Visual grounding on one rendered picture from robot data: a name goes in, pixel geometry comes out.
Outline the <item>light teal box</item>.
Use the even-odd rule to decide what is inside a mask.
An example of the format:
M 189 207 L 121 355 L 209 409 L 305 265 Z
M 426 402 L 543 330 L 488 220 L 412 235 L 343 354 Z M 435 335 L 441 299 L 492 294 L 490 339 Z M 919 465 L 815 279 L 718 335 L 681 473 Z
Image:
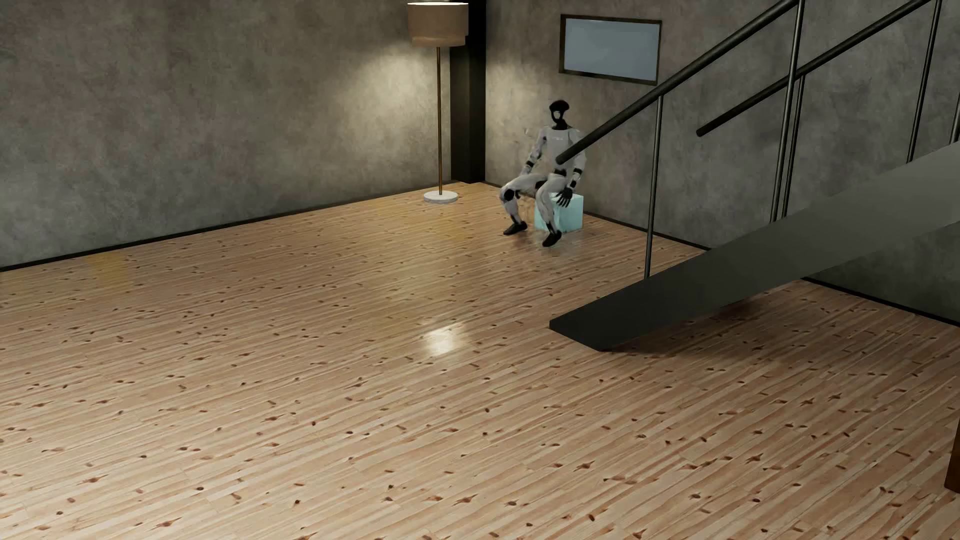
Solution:
M 575 193 L 567 206 L 561 206 L 558 203 L 561 195 L 561 192 L 557 192 L 550 196 L 554 225 L 563 234 L 582 229 L 584 197 Z

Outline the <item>white humanoid robot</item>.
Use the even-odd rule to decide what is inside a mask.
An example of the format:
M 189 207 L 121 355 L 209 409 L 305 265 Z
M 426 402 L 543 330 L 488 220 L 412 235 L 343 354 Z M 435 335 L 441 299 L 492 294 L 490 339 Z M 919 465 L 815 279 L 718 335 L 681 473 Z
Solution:
M 570 104 L 556 100 L 548 110 L 554 124 L 542 127 L 534 141 L 520 173 L 508 181 L 499 191 L 499 200 L 510 216 L 510 226 L 503 231 L 505 237 L 527 230 L 519 208 L 520 198 L 525 195 L 534 199 L 535 207 L 547 228 L 548 235 L 542 246 L 549 248 L 562 237 L 555 215 L 555 206 L 568 208 L 574 199 L 575 190 L 581 181 L 586 166 L 586 154 L 577 153 L 562 162 L 560 154 L 582 139 L 582 132 L 572 128 L 565 120 Z

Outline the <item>floor lamp with beige shade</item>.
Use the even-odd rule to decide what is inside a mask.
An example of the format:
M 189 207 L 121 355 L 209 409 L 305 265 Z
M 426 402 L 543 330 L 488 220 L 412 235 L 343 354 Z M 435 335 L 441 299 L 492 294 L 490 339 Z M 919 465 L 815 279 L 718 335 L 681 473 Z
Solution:
M 424 201 L 449 204 L 458 194 L 444 188 L 443 179 L 443 96 L 442 50 L 466 44 L 469 34 L 469 3 L 410 2 L 407 4 L 408 30 L 415 46 L 432 48 L 436 54 L 437 160 L 438 187 L 423 194 Z

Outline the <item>black stair handrail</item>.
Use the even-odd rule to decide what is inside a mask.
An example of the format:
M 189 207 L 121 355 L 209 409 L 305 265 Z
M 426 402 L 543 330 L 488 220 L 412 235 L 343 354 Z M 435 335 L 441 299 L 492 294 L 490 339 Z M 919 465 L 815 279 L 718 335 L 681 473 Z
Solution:
M 656 114 L 655 114 L 655 129 L 654 129 L 654 142 L 653 142 L 653 153 L 652 153 L 652 172 L 650 180 L 650 194 L 647 206 L 647 228 L 646 228 L 646 246 L 644 251 L 644 269 L 643 269 L 643 280 L 649 279 L 651 275 L 651 266 L 652 266 L 652 252 L 653 252 L 653 237 L 654 237 L 654 226 L 655 226 L 655 216 L 656 216 L 656 200 L 657 200 L 657 189 L 658 189 L 658 180 L 659 180 L 659 167 L 661 161 L 661 140 L 662 140 L 662 131 L 663 131 L 663 116 L 665 108 L 665 97 L 668 93 L 673 92 L 686 82 L 690 80 L 691 77 L 702 71 L 704 68 L 710 64 L 716 62 L 729 52 L 731 52 L 735 47 L 740 43 L 744 43 L 746 40 L 750 39 L 753 35 L 761 31 L 763 28 L 774 22 L 779 17 L 783 16 L 792 9 L 796 9 L 796 28 L 794 32 L 794 45 L 792 58 L 790 60 L 790 76 L 793 76 L 797 68 L 797 49 L 799 46 L 801 24 L 803 21 L 803 12 L 805 9 L 806 0 L 778 0 L 773 6 L 770 6 L 764 10 L 756 18 L 750 20 L 743 27 L 736 30 L 731 35 L 727 36 L 721 40 L 718 44 L 713 46 L 711 49 L 691 61 L 688 65 L 681 68 L 669 77 L 667 80 L 659 83 L 654 89 L 649 91 L 647 94 L 628 105 L 626 108 L 618 112 L 617 115 L 611 117 L 604 124 L 598 128 L 592 130 L 590 133 L 581 138 L 577 143 L 559 153 L 556 157 L 556 164 L 563 165 L 569 160 L 575 158 L 576 156 L 582 154 L 587 148 L 594 145 L 595 142 L 600 141 L 606 135 L 611 133 L 614 129 L 617 129 L 627 120 L 638 115 L 640 112 L 648 108 L 652 104 L 656 104 Z
M 883 15 L 880 19 L 871 22 L 863 29 L 858 30 L 840 43 L 834 45 L 830 49 L 826 50 L 820 55 L 815 56 L 802 65 L 798 64 L 798 54 L 802 30 L 803 8 L 806 4 L 804 1 L 799 1 L 797 6 L 798 14 L 794 30 L 793 47 L 791 50 L 790 68 L 788 74 L 782 79 L 768 84 L 759 92 L 756 92 L 741 103 L 705 122 L 700 128 L 696 129 L 696 135 L 702 138 L 723 124 L 748 112 L 756 105 L 761 104 L 763 101 L 773 96 L 776 92 L 779 92 L 780 90 L 786 90 L 785 105 L 783 109 L 777 147 L 773 201 L 771 204 L 769 218 L 770 223 L 774 223 L 785 217 L 788 212 L 790 197 L 789 191 L 791 189 L 793 170 L 796 162 L 797 138 L 799 135 L 800 119 L 807 77 L 819 68 L 824 67 L 829 62 L 851 51 L 860 43 L 866 42 L 871 37 L 879 34 L 882 30 L 892 26 L 893 24 L 915 13 L 918 11 L 918 9 L 927 6 L 930 3 L 933 4 L 931 23 L 923 58 L 924 61 L 918 87 L 917 102 L 915 106 L 913 122 L 911 125 L 908 152 L 906 157 L 906 163 L 909 164 L 913 162 L 916 157 L 916 148 L 922 120 L 923 106 L 927 96 L 933 52 L 938 36 L 938 29 L 945 0 L 908 0 L 906 3 Z

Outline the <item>dark grey staircase ramp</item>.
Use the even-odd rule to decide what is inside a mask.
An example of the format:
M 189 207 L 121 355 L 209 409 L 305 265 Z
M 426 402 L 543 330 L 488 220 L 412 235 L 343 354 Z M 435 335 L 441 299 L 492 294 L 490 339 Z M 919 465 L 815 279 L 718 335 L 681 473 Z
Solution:
M 594 300 L 549 329 L 610 351 L 960 222 L 960 141 Z

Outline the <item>brown wooden furniture edge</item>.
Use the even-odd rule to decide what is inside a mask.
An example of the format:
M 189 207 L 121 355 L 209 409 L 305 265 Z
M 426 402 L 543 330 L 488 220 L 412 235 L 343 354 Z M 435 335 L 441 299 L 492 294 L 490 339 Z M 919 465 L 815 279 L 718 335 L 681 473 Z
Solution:
M 954 493 L 960 494 L 960 421 L 957 423 L 943 486 Z

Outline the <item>black wall pillar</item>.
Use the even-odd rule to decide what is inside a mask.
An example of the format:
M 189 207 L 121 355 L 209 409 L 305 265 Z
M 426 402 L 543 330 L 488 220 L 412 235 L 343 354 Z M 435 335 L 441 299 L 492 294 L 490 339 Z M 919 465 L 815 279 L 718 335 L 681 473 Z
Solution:
M 451 180 L 486 181 L 487 0 L 459 0 L 468 8 L 462 46 L 449 49 Z

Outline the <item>black framed wall picture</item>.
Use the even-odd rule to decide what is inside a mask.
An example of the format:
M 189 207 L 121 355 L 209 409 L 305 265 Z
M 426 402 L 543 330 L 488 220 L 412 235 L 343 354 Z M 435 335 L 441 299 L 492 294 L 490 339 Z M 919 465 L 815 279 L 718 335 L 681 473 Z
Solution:
M 558 72 L 654 87 L 659 83 L 663 22 L 562 14 Z

